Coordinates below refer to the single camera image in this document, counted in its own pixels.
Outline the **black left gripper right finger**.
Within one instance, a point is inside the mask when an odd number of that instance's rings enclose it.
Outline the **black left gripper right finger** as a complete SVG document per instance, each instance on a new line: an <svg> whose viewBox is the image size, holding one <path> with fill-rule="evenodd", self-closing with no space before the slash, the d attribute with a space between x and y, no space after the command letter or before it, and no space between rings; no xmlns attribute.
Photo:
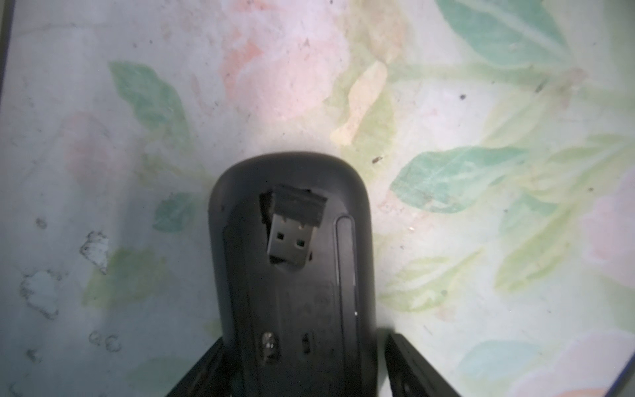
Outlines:
<svg viewBox="0 0 635 397"><path fill-rule="evenodd" d="M402 334L390 333L385 364L395 397L460 397L460 394Z"/></svg>

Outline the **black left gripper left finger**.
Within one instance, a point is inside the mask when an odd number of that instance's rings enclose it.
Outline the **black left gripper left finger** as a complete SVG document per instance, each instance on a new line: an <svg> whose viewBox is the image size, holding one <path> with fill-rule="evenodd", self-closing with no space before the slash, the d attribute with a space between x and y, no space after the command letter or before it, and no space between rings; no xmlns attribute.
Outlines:
<svg viewBox="0 0 635 397"><path fill-rule="evenodd" d="M220 338L171 389L167 397L221 397L226 395L226 358Z"/></svg>

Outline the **black wireless mouse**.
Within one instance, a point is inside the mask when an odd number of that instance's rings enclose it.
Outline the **black wireless mouse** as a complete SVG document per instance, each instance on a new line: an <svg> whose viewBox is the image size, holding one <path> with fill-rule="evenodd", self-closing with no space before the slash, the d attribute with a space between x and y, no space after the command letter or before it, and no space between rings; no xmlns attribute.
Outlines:
<svg viewBox="0 0 635 397"><path fill-rule="evenodd" d="M266 253L259 197L276 185L327 199L300 269ZM376 395L373 243L360 175L330 155L258 156L218 179L208 219L229 395Z"/></svg>

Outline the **black usb mouse receiver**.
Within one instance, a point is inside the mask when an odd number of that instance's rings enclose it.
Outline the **black usb mouse receiver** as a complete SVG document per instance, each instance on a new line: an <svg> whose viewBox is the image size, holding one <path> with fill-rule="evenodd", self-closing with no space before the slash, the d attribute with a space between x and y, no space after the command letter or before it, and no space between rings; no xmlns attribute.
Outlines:
<svg viewBox="0 0 635 397"><path fill-rule="evenodd" d="M312 190L276 185L259 200L270 263L304 267L311 258L311 241L321 226L327 199Z"/></svg>

